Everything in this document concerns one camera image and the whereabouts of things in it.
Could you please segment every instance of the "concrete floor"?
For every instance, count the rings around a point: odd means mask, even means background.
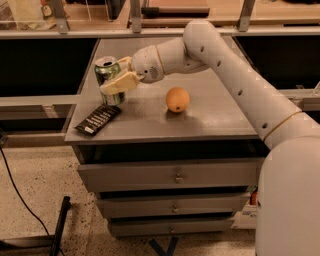
[[[66,256],[157,256],[150,242],[164,251],[169,236],[116,239],[107,229],[78,173],[72,148],[64,145],[63,135],[12,135],[3,148],[13,179],[29,207],[54,233],[63,197],[71,197],[61,249]],[[25,209],[9,180],[0,156],[0,240],[45,235],[42,226]],[[254,256],[254,230],[178,235],[174,256]],[[2,255],[49,255],[50,248],[1,251]]]

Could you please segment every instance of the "white robotic arm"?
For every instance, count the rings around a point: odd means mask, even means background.
[[[132,69],[143,82],[210,67],[271,150],[259,179],[257,256],[320,255],[320,126],[229,49],[209,22],[183,39],[141,49]]]

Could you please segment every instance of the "can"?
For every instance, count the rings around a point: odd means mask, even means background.
[[[120,70],[120,65],[115,57],[105,56],[96,60],[94,71],[99,86],[103,85],[105,81],[114,78],[120,72]],[[101,95],[103,103],[106,103],[109,106],[119,105],[126,98],[124,92],[113,95],[105,95],[101,93]]]

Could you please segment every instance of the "can lid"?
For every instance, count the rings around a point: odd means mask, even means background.
[[[117,59],[113,56],[104,56],[96,60],[95,65],[98,67],[109,67],[117,63]]]

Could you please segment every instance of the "gray tabletop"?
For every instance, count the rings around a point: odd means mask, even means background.
[[[122,58],[138,49],[163,42],[164,38],[101,40],[94,60],[102,56]],[[188,91],[190,105],[182,113],[168,111],[165,96],[172,87]],[[164,80],[140,83],[126,92],[119,105],[122,112],[91,137],[74,128],[102,104],[93,63],[86,76],[65,141],[68,144],[113,144],[190,140],[258,138],[244,114],[212,70],[194,74],[172,74]]]

